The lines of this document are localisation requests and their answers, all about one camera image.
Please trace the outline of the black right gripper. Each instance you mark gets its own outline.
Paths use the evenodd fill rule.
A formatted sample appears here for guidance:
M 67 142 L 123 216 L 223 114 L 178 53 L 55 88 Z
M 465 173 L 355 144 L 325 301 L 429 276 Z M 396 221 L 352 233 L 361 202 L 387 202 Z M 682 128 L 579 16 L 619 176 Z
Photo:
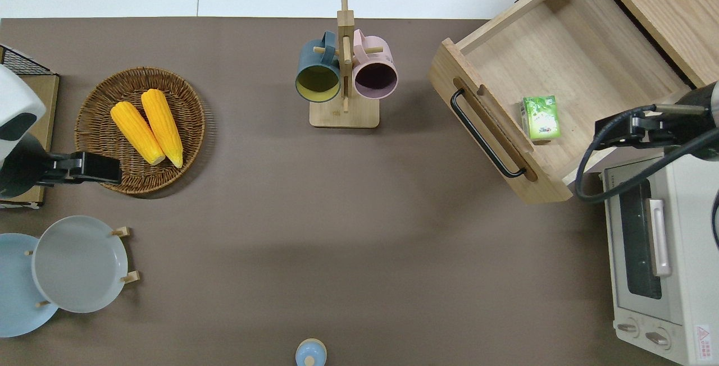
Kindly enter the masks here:
M 676 105 L 712 107 L 712 87 L 704 86 L 691 90 L 676 102 Z M 665 121 L 657 116 L 637 118 L 631 115 L 613 115 L 595 121 L 595 139 L 598 148 L 629 146 L 630 144 L 673 144 L 682 146 L 712 129 L 712 113 L 705 115 L 672 116 L 670 130 Z

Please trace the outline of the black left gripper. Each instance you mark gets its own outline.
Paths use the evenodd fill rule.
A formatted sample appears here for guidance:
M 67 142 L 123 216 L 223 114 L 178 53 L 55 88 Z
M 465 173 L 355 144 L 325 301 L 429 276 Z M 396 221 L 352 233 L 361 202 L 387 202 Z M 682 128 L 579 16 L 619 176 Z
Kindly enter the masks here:
M 100 154 L 47 153 L 39 140 L 28 133 L 2 162 L 1 197 L 15 198 L 28 192 L 43 177 L 43 187 L 79 182 L 119 185 L 121 162 Z

